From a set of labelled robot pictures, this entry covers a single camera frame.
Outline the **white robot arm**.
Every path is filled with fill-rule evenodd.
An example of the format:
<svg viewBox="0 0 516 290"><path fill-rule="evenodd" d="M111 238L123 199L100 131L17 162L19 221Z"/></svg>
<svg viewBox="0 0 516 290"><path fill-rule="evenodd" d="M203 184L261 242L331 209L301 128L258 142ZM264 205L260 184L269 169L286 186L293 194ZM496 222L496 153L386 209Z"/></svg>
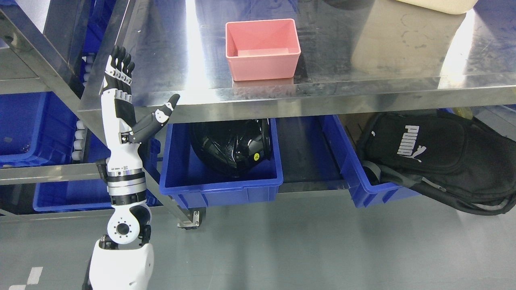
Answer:
<svg viewBox="0 0 516 290"><path fill-rule="evenodd" d="M105 235L95 243L83 290L146 290L154 268L150 243L152 213L142 169L109 172L108 159L96 161L114 209Z"/></svg>

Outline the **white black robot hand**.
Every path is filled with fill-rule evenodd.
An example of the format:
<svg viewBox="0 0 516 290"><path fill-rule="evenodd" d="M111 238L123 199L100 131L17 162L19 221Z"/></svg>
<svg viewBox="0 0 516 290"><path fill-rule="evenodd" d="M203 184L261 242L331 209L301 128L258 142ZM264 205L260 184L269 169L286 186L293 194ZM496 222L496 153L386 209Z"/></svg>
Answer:
<svg viewBox="0 0 516 290"><path fill-rule="evenodd" d="M125 47L115 45L105 66L101 93L102 123L110 150L109 176L142 170L143 162L138 154L140 145L169 122L180 98L179 94L173 94L162 106L137 121L131 93L134 69L131 54Z"/></svg>

